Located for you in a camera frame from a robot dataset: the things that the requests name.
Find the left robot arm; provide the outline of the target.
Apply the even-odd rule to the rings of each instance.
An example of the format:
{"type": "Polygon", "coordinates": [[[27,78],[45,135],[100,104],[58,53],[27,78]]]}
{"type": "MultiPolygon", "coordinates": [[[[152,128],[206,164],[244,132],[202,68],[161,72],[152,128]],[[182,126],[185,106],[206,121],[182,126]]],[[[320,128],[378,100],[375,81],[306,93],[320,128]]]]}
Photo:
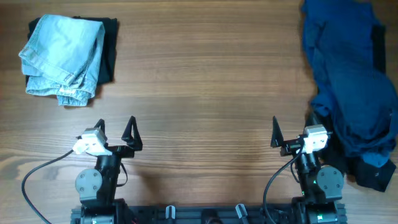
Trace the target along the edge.
{"type": "Polygon", "coordinates": [[[96,157],[95,167],[81,171],[75,188],[80,196],[81,208],[72,210],[71,223],[113,224],[137,223],[137,218],[124,199],[116,199],[116,189],[122,170],[126,170],[121,160],[133,158],[141,151],[143,143],[138,132],[136,118],[131,116],[121,139],[125,145],[109,146],[105,135],[105,123],[100,119],[92,128],[84,130],[77,137],[73,147],[76,154],[87,153],[96,157]]]}

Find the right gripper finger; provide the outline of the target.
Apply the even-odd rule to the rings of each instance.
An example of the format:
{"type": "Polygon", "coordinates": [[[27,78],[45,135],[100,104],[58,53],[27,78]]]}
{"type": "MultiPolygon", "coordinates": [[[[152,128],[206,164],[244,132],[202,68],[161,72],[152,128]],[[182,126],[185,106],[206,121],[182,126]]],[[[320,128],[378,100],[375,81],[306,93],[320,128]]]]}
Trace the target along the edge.
{"type": "Polygon", "coordinates": [[[314,126],[314,125],[318,125],[321,124],[322,122],[318,119],[318,116],[316,113],[311,112],[308,114],[307,117],[307,126],[314,126]]]}
{"type": "Polygon", "coordinates": [[[282,131],[280,130],[280,126],[278,120],[275,116],[272,118],[272,136],[271,136],[271,147],[281,147],[284,143],[284,137],[282,131]]]}

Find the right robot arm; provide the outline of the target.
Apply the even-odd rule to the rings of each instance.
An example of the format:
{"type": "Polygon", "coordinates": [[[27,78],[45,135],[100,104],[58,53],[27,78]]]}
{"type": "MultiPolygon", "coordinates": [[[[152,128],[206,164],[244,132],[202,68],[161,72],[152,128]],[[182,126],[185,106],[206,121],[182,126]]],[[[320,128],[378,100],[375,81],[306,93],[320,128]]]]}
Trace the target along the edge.
{"type": "Polygon", "coordinates": [[[280,155],[292,156],[268,181],[263,195],[267,223],[344,224],[348,222],[346,209],[338,203],[342,199],[343,174],[333,166],[320,163],[317,152],[326,149],[331,132],[320,124],[314,114],[310,124],[295,139],[285,140],[277,118],[272,119],[271,147],[279,147],[280,155]],[[302,195],[294,197],[286,211],[267,208],[266,197],[273,180],[287,167],[296,170],[296,181],[302,195]]]}

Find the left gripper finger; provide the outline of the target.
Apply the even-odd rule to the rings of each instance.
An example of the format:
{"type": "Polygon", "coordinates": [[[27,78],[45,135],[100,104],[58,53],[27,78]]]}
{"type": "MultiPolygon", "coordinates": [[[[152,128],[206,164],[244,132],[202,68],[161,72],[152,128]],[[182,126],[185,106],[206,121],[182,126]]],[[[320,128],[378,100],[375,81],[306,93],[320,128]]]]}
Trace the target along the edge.
{"type": "Polygon", "coordinates": [[[142,150],[143,143],[137,128],[136,118],[134,116],[129,118],[121,139],[134,151],[142,150]]]}
{"type": "Polygon", "coordinates": [[[94,130],[98,131],[100,134],[105,134],[105,122],[103,119],[99,119],[94,126],[94,130]]]}

